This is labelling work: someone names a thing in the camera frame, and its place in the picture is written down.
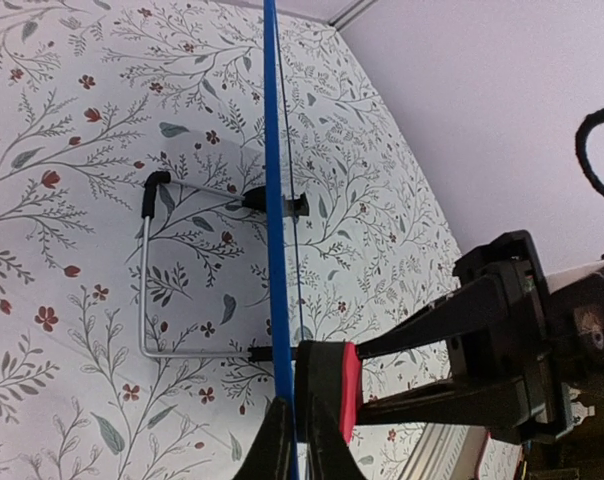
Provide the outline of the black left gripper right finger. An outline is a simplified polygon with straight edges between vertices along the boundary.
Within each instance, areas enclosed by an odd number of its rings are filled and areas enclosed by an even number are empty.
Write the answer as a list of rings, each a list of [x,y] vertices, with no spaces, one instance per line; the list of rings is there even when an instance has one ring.
[[[307,422],[306,434],[310,479],[365,478],[331,416],[310,419]]]

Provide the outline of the right rear aluminium post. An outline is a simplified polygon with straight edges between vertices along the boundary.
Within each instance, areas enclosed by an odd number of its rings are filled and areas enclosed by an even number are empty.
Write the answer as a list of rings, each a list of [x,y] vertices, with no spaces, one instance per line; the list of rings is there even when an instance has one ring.
[[[355,0],[331,17],[327,24],[340,30],[346,28],[359,16],[371,8],[377,0]]]

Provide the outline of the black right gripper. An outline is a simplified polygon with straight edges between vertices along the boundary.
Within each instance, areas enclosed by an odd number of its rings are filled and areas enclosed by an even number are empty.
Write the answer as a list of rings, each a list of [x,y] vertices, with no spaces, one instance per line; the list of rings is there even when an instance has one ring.
[[[358,426],[482,426],[507,443],[573,428],[569,391],[604,396],[604,260],[544,274],[526,231],[456,261],[461,288],[357,346],[361,358],[451,340],[452,379],[363,404]]]

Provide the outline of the small whiteboard blue frame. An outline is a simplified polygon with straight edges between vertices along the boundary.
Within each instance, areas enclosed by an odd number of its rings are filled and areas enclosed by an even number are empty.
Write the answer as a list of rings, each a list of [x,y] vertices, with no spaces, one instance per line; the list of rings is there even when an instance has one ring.
[[[287,433],[291,445],[291,479],[306,479],[300,465],[295,411],[293,348],[304,338],[302,319],[295,312],[299,299],[297,226],[293,214],[296,197],[288,102],[281,53],[280,27],[274,1],[263,3],[265,173],[268,238],[268,272],[272,325],[275,395],[286,402]]]

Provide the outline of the red whiteboard eraser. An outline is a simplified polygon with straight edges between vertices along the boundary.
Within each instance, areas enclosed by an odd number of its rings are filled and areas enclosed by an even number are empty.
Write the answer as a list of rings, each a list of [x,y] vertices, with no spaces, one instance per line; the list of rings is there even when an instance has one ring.
[[[362,361],[351,342],[302,341],[295,361],[295,424],[299,442],[307,443],[311,396],[324,403],[349,444],[363,404]]]

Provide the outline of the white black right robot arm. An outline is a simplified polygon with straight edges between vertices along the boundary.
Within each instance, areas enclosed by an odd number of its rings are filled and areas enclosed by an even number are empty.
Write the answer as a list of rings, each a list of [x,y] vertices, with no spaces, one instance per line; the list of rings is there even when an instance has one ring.
[[[604,260],[545,274],[531,235],[509,232],[455,264],[460,287],[360,344],[369,360],[436,342],[448,378],[363,404],[360,425],[480,426],[514,445],[571,431],[570,393],[604,397]]]

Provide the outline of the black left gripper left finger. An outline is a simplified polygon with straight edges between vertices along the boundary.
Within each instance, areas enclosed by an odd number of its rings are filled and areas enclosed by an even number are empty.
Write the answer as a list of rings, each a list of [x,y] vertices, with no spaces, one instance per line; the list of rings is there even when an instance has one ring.
[[[242,464],[243,479],[288,478],[288,403],[271,402]]]

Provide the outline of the front aluminium rail frame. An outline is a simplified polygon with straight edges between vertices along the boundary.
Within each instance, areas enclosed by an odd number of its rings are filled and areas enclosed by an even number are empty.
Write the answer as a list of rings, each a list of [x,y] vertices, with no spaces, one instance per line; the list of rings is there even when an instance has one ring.
[[[468,426],[427,424],[398,478],[450,480],[468,431]]]

